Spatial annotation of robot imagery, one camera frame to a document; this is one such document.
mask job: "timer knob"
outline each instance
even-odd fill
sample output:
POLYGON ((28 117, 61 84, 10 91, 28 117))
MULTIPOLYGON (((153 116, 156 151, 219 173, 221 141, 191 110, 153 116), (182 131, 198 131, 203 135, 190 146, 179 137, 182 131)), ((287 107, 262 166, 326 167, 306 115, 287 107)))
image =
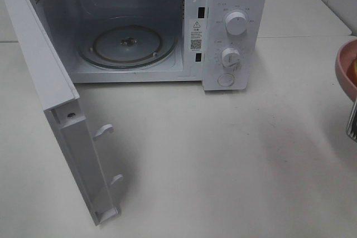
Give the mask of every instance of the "timer knob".
POLYGON ((225 18, 225 28, 233 36, 239 36, 247 29, 248 16, 243 11, 232 11, 225 18))
POLYGON ((226 48, 221 54, 222 64, 226 68, 234 68, 240 63, 241 55, 235 48, 226 48))

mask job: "white countertop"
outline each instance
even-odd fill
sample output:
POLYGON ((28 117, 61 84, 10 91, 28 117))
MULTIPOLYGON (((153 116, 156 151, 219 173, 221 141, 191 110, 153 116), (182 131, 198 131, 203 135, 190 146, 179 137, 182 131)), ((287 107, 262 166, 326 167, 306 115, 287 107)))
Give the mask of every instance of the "white countertop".
POLYGON ((349 36, 260 38, 247 90, 80 85, 122 215, 95 227, 16 43, 0 44, 3 237, 356 237, 352 102, 334 73, 349 36))
MULTIPOLYGON (((259 37, 344 36, 351 31, 321 0, 266 0, 259 37)), ((16 35, 0 0, 0 42, 16 35)))

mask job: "control panel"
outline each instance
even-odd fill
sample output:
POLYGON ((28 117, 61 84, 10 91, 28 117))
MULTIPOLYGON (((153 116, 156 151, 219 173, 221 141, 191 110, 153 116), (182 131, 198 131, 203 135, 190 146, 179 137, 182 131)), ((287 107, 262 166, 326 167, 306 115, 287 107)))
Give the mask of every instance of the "control panel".
POLYGON ((265 0, 211 0, 208 46, 203 70, 205 90, 247 87, 265 0))

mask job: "round button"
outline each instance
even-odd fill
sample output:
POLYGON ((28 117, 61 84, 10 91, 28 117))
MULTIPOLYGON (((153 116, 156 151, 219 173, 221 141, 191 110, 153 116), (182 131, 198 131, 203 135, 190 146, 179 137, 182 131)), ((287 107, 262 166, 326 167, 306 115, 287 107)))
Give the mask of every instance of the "round button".
POLYGON ((218 84, 220 86, 232 86, 234 83, 234 76, 231 74, 222 74, 218 78, 218 84))
POLYGON ((239 51, 235 48, 226 48, 221 54, 222 64, 226 68, 234 68, 241 60, 239 51))
POLYGON ((225 18, 225 28, 233 36, 239 36, 247 29, 248 17, 243 11, 232 11, 225 18))

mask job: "white knob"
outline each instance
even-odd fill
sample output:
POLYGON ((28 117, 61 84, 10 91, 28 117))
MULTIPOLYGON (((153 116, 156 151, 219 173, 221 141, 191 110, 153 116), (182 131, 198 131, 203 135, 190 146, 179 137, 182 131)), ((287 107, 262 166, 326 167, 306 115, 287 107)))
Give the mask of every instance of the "white knob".
POLYGON ((226 68, 234 68, 240 62, 241 55, 235 48, 226 48, 221 54, 222 64, 226 68))
POLYGON ((225 28, 233 36, 239 36, 247 29, 248 18, 243 11, 232 11, 225 18, 225 28))

